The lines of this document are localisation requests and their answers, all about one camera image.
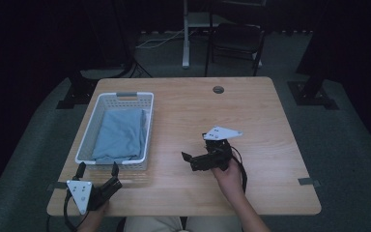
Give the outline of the person's leg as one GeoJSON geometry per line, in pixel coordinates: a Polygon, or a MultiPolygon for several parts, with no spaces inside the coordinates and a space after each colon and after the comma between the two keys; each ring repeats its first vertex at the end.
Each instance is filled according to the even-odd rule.
{"type": "Polygon", "coordinates": [[[235,216],[189,217],[185,229],[188,232],[242,232],[241,223],[235,216]]]}
{"type": "Polygon", "coordinates": [[[124,232],[179,232],[183,229],[178,217],[127,217],[124,232]]]}

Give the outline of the person's left hand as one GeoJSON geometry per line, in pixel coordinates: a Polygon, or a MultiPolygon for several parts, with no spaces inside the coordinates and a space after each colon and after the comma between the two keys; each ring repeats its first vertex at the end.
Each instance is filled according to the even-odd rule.
{"type": "Polygon", "coordinates": [[[109,206],[109,202],[106,201],[95,211],[89,211],[87,215],[83,218],[82,223],[85,225],[94,226],[95,224],[100,224],[102,218],[104,217],[109,206]]]}

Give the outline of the person's left leg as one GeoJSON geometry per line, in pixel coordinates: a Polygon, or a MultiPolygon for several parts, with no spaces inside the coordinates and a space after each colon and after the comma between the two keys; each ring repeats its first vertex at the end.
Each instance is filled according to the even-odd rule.
{"type": "Polygon", "coordinates": [[[124,232],[179,232],[183,229],[178,217],[127,217],[124,232]]]}

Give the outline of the black stand base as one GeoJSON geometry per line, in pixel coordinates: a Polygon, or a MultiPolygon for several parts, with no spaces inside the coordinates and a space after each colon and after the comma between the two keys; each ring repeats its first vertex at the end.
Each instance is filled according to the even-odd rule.
{"type": "Polygon", "coordinates": [[[287,82],[297,105],[321,105],[327,110],[338,109],[336,101],[331,99],[323,88],[324,80],[329,71],[328,54],[325,51],[307,48],[297,71],[304,71],[309,74],[306,81],[287,82]]]}
{"type": "Polygon", "coordinates": [[[72,109],[77,104],[88,104],[98,84],[97,79],[84,77],[80,71],[73,71],[69,76],[71,86],[65,97],[58,101],[57,109],[72,109]]]}

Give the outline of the blue cloth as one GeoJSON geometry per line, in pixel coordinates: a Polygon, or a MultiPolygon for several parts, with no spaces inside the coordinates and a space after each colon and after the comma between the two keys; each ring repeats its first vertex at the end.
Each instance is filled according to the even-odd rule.
{"type": "Polygon", "coordinates": [[[97,162],[140,160],[145,143],[145,112],[139,108],[104,113],[92,158],[97,162]]]}

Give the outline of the black chair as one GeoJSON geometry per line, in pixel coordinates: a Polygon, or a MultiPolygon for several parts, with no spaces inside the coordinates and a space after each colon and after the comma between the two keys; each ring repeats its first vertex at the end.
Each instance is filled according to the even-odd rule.
{"type": "Polygon", "coordinates": [[[265,30],[261,26],[219,23],[209,29],[204,75],[214,61],[214,51],[248,55],[252,59],[253,76],[258,72],[265,43],[265,30]]]}

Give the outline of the person's right hand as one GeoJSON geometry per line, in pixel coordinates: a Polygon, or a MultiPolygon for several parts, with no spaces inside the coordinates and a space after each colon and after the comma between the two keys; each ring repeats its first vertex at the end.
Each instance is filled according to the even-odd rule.
{"type": "Polygon", "coordinates": [[[213,168],[212,172],[222,193],[227,199],[233,199],[243,195],[242,174],[238,164],[233,159],[229,161],[226,170],[213,168]]]}

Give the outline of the grey tape strip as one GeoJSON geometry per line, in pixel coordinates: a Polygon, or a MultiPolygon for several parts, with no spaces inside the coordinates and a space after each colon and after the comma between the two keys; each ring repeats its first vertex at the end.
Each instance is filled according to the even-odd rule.
{"type": "Polygon", "coordinates": [[[307,186],[307,185],[310,185],[310,186],[313,186],[314,188],[318,188],[321,186],[321,183],[318,181],[318,180],[314,180],[310,177],[307,177],[307,178],[299,178],[298,179],[299,181],[299,184],[301,186],[307,186]]]}
{"type": "Polygon", "coordinates": [[[64,182],[54,182],[47,186],[47,191],[54,191],[55,189],[66,189],[67,184],[64,182]]]}

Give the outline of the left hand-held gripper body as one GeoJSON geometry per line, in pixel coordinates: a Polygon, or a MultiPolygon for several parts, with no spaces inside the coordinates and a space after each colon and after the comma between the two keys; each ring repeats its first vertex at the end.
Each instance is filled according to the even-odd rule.
{"type": "Polygon", "coordinates": [[[115,176],[97,188],[89,181],[67,180],[66,184],[81,215],[97,210],[123,186],[115,176]]]}

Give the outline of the person's right leg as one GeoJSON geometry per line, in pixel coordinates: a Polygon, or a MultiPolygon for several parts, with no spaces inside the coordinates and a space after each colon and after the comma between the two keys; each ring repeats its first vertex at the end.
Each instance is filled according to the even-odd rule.
{"type": "Polygon", "coordinates": [[[242,232],[241,223],[235,216],[189,217],[185,229],[188,232],[242,232]]]}

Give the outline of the white perforated plastic basket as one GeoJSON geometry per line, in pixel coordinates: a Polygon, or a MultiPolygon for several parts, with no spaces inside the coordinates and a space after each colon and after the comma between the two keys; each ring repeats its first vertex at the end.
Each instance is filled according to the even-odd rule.
{"type": "Polygon", "coordinates": [[[92,169],[110,169],[113,162],[97,162],[92,158],[93,150],[100,131],[100,125],[104,113],[109,110],[123,110],[139,108],[145,112],[145,143],[142,158],[137,160],[126,160],[117,163],[122,170],[146,170],[148,165],[148,153],[150,147],[150,136],[154,114],[155,96],[151,92],[121,92],[121,93],[102,93],[98,96],[89,122],[84,131],[77,153],[75,162],[86,163],[92,169]]]}

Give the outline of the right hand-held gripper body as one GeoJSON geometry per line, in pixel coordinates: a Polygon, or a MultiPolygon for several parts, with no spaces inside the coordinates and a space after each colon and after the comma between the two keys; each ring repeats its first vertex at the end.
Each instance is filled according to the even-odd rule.
{"type": "Polygon", "coordinates": [[[189,162],[192,171],[206,171],[212,168],[226,170],[229,160],[233,157],[229,138],[242,136],[240,130],[231,130],[220,126],[214,126],[206,134],[205,148],[207,153],[192,157],[189,162]]]}

